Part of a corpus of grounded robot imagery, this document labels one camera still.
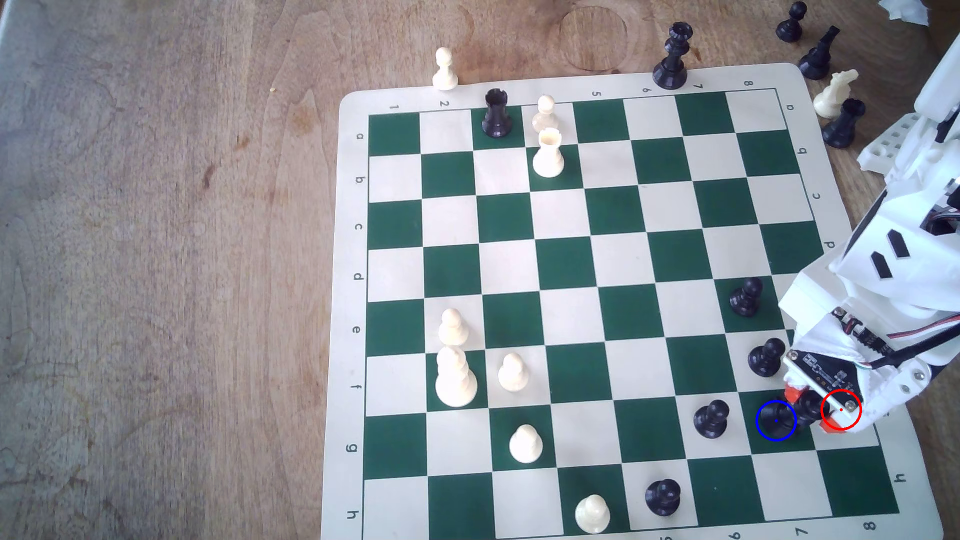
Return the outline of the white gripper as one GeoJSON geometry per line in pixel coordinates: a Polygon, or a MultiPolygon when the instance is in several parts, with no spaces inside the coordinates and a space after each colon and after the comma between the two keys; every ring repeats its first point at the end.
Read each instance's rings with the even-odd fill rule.
{"type": "Polygon", "coordinates": [[[902,280],[879,258],[879,291],[819,258],[789,286],[779,307],[797,324],[783,395],[795,407],[811,392],[819,431],[853,433],[916,397],[958,359],[958,285],[936,292],[902,280]]]}

